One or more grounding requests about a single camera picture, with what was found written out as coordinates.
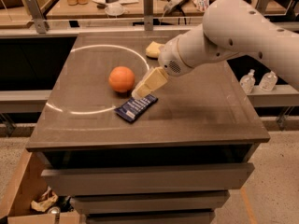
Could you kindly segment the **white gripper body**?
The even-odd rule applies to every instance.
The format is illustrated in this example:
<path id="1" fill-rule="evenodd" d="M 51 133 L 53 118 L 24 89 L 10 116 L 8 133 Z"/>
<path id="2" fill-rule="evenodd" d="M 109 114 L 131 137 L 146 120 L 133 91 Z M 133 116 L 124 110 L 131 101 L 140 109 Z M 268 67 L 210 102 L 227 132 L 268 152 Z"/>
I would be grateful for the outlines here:
<path id="1" fill-rule="evenodd" d="M 169 76 L 173 77 L 183 76 L 192 71 L 192 68 L 180 58 L 178 37 L 171 39 L 160 48 L 158 63 Z"/>

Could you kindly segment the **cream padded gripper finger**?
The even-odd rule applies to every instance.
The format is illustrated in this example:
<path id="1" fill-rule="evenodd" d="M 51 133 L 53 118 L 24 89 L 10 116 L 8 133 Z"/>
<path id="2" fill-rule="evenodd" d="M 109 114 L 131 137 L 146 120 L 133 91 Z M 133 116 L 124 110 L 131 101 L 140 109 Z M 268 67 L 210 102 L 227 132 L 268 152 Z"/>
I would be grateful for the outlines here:
<path id="1" fill-rule="evenodd" d="M 162 67 L 151 67 L 132 91 L 132 97 L 142 99 L 160 89 L 168 81 L 168 74 Z"/>

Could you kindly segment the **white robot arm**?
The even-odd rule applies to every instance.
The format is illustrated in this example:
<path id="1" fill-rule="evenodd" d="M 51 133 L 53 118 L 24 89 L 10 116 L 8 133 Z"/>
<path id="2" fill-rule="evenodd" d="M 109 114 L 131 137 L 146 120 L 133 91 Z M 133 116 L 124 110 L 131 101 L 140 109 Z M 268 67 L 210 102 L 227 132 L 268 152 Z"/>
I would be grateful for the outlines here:
<path id="1" fill-rule="evenodd" d="M 299 34 L 275 25 L 243 0 L 217 0 L 205 11 L 200 25 L 160 48 L 160 66 L 143 76 L 132 96 L 141 99 L 160 89 L 170 76 L 242 55 L 299 88 Z"/>

